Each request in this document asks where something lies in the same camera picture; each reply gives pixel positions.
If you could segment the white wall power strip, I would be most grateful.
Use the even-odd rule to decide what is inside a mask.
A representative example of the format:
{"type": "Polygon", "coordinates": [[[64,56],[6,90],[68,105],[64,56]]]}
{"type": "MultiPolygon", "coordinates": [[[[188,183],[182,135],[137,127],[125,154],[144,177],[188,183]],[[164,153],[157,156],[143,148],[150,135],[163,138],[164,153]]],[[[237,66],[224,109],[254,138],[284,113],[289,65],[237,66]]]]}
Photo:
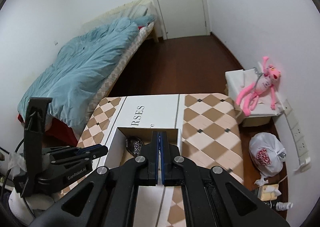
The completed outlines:
{"type": "Polygon", "coordinates": [[[304,139],[304,134],[302,133],[302,128],[300,127],[298,119],[296,118],[295,112],[288,99],[284,100],[282,106],[299,159],[299,166],[294,170],[294,172],[305,172],[311,168],[311,158],[309,156],[309,150],[304,139]]]}

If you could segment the white plastic bag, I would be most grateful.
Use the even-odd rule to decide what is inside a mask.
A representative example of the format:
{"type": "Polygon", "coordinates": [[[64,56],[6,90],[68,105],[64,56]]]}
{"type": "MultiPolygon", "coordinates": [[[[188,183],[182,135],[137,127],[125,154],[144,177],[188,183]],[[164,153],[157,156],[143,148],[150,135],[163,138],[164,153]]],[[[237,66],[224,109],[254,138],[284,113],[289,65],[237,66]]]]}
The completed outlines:
{"type": "Polygon", "coordinates": [[[249,153],[255,166],[264,177],[273,177],[283,169],[286,150],[277,137],[261,132],[249,141],[249,153]]]}

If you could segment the white door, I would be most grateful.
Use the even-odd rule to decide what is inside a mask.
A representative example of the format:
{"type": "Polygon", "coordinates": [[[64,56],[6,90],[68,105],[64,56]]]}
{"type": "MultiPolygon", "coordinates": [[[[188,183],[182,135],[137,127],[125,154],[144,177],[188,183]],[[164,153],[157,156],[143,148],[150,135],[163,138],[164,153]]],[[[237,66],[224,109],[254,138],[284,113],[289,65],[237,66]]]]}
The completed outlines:
{"type": "Polygon", "coordinates": [[[165,39],[206,36],[207,0],[155,0],[165,39]]]}

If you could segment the patterned tablecloth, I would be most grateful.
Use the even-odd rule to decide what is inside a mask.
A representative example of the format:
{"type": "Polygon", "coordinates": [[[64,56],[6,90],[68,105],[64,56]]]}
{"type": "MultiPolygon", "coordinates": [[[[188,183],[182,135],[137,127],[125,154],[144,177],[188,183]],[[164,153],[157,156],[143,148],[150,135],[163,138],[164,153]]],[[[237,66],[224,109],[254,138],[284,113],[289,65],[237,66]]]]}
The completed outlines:
{"type": "MultiPolygon", "coordinates": [[[[198,166],[220,166],[239,182],[244,180],[237,112],[221,93],[106,97],[96,106],[78,147],[110,147],[116,128],[178,129],[180,153],[198,166]]],[[[105,166],[106,156],[93,167],[105,166]]]]}

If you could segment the white side box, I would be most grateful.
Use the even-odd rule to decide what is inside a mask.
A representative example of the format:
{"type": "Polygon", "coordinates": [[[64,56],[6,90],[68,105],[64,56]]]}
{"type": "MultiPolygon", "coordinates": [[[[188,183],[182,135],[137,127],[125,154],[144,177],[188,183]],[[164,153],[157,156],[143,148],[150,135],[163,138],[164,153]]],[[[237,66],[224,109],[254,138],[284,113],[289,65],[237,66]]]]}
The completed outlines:
{"type": "Polygon", "coordinates": [[[265,91],[261,89],[264,74],[257,68],[227,71],[225,78],[227,94],[235,102],[240,100],[238,106],[242,115],[239,120],[242,126],[268,124],[284,111],[275,87],[272,90],[269,87],[265,91]]]}

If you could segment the tissue packet on floor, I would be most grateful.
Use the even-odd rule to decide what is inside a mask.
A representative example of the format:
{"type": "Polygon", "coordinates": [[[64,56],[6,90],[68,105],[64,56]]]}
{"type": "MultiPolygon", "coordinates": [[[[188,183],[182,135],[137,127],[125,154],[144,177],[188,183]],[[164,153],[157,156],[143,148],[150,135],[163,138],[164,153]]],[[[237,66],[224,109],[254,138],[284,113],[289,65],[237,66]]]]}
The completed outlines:
{"type": "Polygon", "coordinates": [[[279,184],[272,184],[260,186],[257,197],[261,201],[272,201],[276,200],[280,195],[279,184]]]}

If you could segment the pink panther plush toy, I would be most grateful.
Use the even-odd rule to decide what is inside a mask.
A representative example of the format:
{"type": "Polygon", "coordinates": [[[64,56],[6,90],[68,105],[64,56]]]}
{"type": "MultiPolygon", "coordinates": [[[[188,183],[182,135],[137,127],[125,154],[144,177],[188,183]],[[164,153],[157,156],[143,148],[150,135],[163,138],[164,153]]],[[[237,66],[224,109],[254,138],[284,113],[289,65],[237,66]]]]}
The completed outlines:
{"type": "Polygon", "coordinates": [[[242,111],[246,117],[251,115],[251,112],[256,108],[259,98],[269,92],[271,95],[271,110],[276,110],[276,87],[280,81],[281,72],[272,64],[267,64],[268,56],[263,56],[262,72],[259,74],[256,81],[240,91],[236,98],[236,104],[240,106],[244,100],[242,111]]]}

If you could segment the white cardboard box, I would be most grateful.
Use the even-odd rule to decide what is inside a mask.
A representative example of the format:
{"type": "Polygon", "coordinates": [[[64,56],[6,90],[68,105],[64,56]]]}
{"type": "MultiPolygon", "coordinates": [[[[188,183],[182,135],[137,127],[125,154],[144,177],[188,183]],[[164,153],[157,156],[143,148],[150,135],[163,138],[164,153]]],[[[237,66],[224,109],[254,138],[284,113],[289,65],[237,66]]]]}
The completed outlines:
{"type": "MultiPolygon", "coordinates": [[[[124,175],[124,181],[129,181],[133,186],[139,186],[139,173],[145,158],[140,155],[142,147],[149,144],[153,131],[159,134],[165,131],[170,144],[176,145],[180,151],[181,140],[178,129],[147,129],[147,128],[116,128],[111,139],[110,147],[104,165],[109,169],[116,168],[124,175]]],[[[158,182],[161,179],[161,154],[159,149],[158,157],[158,182]]]]}

